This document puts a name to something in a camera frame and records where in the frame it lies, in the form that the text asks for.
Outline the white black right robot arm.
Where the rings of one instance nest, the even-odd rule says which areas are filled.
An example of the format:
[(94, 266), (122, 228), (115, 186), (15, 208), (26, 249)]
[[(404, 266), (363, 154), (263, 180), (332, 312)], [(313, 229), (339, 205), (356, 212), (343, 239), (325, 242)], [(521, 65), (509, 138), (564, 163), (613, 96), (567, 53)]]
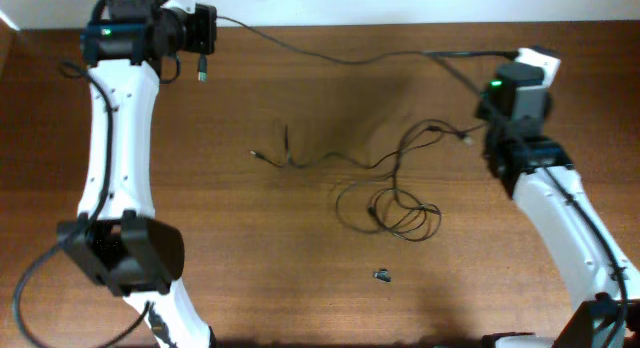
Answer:
[(560, 63), (542, 48), (518, 49), (481, 93), (476, 115), (489, 125), (489, 169), (541, 237), (573, 313), (556, 337), (494, 333), (483, 337), (485, 347), (623, 347), (639, 330), (639, 270), (594, 210), (564, 148), (543, 133)]

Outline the small black adapter plug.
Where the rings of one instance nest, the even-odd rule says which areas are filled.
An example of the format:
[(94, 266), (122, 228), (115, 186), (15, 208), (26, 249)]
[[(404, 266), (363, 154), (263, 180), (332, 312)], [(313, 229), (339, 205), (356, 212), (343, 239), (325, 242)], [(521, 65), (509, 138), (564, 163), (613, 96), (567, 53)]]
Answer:
[(392, 281), (391, 276), (389, 275), (389, 272), (386, 269), (380, 269), (377, 270), (373, 273), (373, 277), (375, 279), (378, 279), (380, 281), (386, 282), (386, 283), (390, 283)]

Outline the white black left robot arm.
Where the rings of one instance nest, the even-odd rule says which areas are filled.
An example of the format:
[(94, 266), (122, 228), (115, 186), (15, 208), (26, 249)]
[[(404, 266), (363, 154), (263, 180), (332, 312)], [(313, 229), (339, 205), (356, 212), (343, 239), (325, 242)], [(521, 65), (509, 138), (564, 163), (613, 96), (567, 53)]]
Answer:
[(213, 347), (182, 280), (178, 229), (156, 220), (150, 185), (151, 125), (179, 52), (215, 50), (216, 9), (198, 0), (99, 0), (81, 35), (91, 86), (91, 139), (77, 217), (58, 240), (94, 284), (142, 314), (162, 347)]

